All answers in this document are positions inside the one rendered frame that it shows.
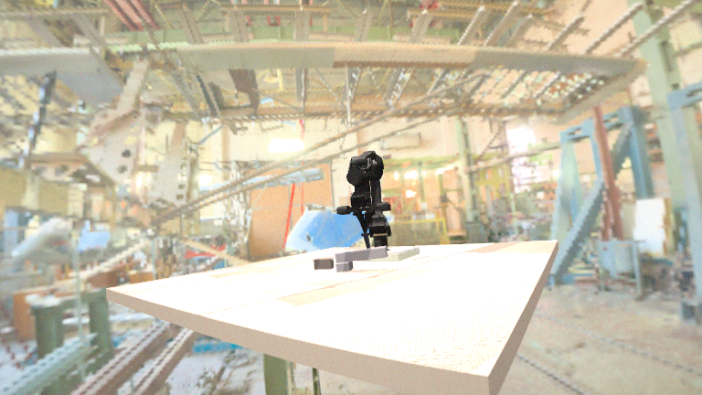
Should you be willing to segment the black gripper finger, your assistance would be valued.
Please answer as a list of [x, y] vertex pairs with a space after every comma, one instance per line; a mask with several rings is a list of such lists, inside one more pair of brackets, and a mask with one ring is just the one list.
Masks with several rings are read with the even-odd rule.
[[365, 212], [364, 214], [365, 214], [365, 233], [367, 233], [370, 220], [372, 219], [373, 215], [376, 215], [376, 213], [374, 213], [374, 212]]
[[362, 230], [363, 230], [364, 233], [365, 233], [365, 217], [364, 217], [364, 214], [362, 214], [362, 213], [354, 213], [353, 216], [356, 216], [356, 217], [357, 217], [357, 219], [359, 220], [360, 225], [361, 225], [361, 227], [362, 227]]

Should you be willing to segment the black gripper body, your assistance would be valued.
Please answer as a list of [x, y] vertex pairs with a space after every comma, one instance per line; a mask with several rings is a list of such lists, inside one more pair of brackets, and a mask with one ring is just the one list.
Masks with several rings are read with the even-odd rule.
[[[361, 194], [361, 191], [369, 192], [370, 193], [370, 198], [371, 198], [371, 192], [370, 188], [358, 188], [355, 189], [356, 195]], [[369, 208], [366, 208], [369, 207]], [[339, 206], [336, 209], [336, 214], [339, 215], [348, 215], [351, 212], [354, 213], [362, 213], [362, 211], [366, 212], [374, 212], [375, 210], [382, 210], [382, 211], [391, 211], [391, 206], [388, 202], [378, 202], [376, 205], [371, 204], [371, 201], [367, 202], [365, 206], [356, 206], [356, 207], [349, 207], [349, 206]]]

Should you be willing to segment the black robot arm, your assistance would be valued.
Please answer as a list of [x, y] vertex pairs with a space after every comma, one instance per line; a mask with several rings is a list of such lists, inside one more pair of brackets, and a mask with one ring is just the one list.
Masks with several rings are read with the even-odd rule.
[[[365, 151], [362, 155], [351, 157], [348, 173], [346, 175], [347, 182], [354, 186], [355, 189], [371, 189], [371, 198], [369, 192], [361, 191], [359, 195], [352, 192], [353, 194], [351, 193], [350, 198], [352, 208], [365, 206], [369, 201], [372, 201], [372, 206], [376, 205], [378, 202], [382, 202], [380, 178], [383, 175], [383, 169], [384, 164], [382, 158], [373, 150]], [[370, 238], [374, 238], [375, 247], [388, 247], [388, 237], [392, 237], [392, 235], [387, 218], [384, 216], [382, 210], [375, 210], [375, 213], [376, 215], [373, 215], [368, 226]], [[373, 236], [377, 234], [388, 235]]]

